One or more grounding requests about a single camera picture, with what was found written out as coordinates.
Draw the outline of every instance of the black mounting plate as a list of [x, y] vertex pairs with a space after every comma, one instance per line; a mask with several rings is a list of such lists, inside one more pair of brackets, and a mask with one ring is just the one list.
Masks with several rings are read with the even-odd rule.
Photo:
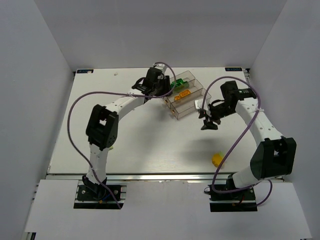
[[[107, 187], [113, 192], [115, 199], [117, 201], [120, 200], [120, 194], [121, 194], [121, 185], [107, 185]], [[108, 196], [110, 193], [108, 192], [108, 190], [105, 190], [105, 194], [102, 197], [102, 199], [106, 196]], [[95, 198], [96, 194], [94, 192], [92, 192], [89, 188], [87, 188], [85, 185], [80, 185], [79, 186], [79, 190], [78, 190], [78, 196], [76, 197], [76, 199], [78, 201], [99, 201], [101, 199], [96, 199]], [[111, 195], [109, 195], [105, 201], [114, 201], [113, 197]]]
[[[121, 185], [106, 185], [114, 194], [115, 199], [117, 201], [121, 200]], [[118, 210], [119, 207], [115, 203], [115, 200], [110, 195], [108, 190], [105, 190], [105, 194], [101, 199], [95, 198], [96, 194], [92, 192], [85, 185], [80, 185], [78, 189], [78, 194], [76, 199], [80, 202], [75, 202], [73, 205], [74, 209], [115, 209]]]
[[[214, 188], [224, 191], [225, 184], [215, 184]], [[231, 194], [216, 193], [210, 188], [210, 212], [257, 212], [256, 195], [253, 188], [249, 188], [238, 192], [237, 196]]]

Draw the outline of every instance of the yellow block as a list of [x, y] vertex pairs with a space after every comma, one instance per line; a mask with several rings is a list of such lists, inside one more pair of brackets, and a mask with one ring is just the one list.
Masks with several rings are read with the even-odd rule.
[[188, 96], [189, 94], [191, 94], [191, 92], [190, 92], [189, 89], [187, 89], [187, 90], [184, 90], [184, 91], [180, 92], [180, 93], [179, 93], [179, 96], [180, 96], [181, 98], [184, 98], [184, 97]]
[[218, 167], [219, 164], [222, 162], [224, 156], [221, 152], [216, 153], [215, 155], [213, 155], [212, 157], [212, 163], [215, 167]]

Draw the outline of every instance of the white table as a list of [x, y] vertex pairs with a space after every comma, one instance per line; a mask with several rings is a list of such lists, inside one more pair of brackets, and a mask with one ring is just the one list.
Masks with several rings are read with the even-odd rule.
[[[67, 115], [70, 106], [80, 95], [91, 91], [126, 93], [137, 79], [147, 73], [147, 68], [94, 69], [93, 73], [75, 75], [71, 95], [62, 127], [48, 169], [49, 174], [84, 174], [88, 164], [72, 148], [67, 137]], [[216, 78], [234, 76], [245, 80], [242, 71], [226, 72], [224, 67], [174, 68], [177, 74], [191, 73], [207, 88]], [[222, 99], [221, 80], [212, 86], [211, 100]], [[239, 88], [246, 88], [238, 82]], [[71, 135], [75, 144], [89, 156], [89, 143], [85, 130], [93, 106], [106, 105], [118, 96], [97, 94], [87, 96], [75, 107], [71, 116]], [[215, 153], [228, 151], [245, 129], [244, 121], [237, 115], [225, 117], [218, 130], [201, 131], [203, 120], [194, 112], [179, 120], [175, 119], [161, 99], [152, 99], [136, 108], [119, 123], [118, 138], [109, 152], [108, 174], [148, 173], [212, 173]], [[234, 149], [221, 172], [237, 172], [246, 167], [256, 150], [250, 133]]]

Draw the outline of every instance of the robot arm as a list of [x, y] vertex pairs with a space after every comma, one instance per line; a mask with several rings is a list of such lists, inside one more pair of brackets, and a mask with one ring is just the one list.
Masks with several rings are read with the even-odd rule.
[[[221, 85], [224, 100], [217, 100], [202, 110], [202, 100], [195, 102], [199, 118], [205, 118], [202, 130], [217, 130], [216, 124], [221, 118], [237, 113], [248, 125], [253, 119], [258, 106], [255, 93], [250, 89], [238, 89], [236, 81], [227, 81]], [[266, 114], [260, 111], [250, 127], [257, 145], [250, 165], [229, 176], [228, 189], [238, 189], [257, 184], [258, 182], [288, 175], [292, 172], [297, 144], [293, 138], [284, 137], [269, 121]]]
[[157, 64], [149, 68], [146, 77], [140, 78], [128, 91], [130, 96], [120, 97], [116, 101], [101, 106], [93, 107], [85, 133], [90, 146], [90, 162], [86, 175], [82, 177], [84, 185], [89, 188], [97, 199], [105, 194], [105, 189], [100, 186], [93, 174], [93, 169], [102, 183], [106, 183], [106, 165], [110, 147], [118, 136], [119, 121], [135, 108], [145, 104], [150, 98], [132, 95], [161, 96], [170, 91], [170, 77], [165, 76], [167, 67]]

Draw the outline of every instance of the gray wall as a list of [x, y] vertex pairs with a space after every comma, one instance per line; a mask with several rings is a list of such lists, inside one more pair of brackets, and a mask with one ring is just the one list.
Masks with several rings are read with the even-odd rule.
[[0, 239], [20, 240], [72, 72], [33, 0], [0, 3]]
[[35, 0], [77, 68], [251, 67], [286, 0]]
[[251, 77], [270, 120], [297, 142], [290, 179], [315, 239], [320, 239], [319, 66], [320, 1], [288, 0]]

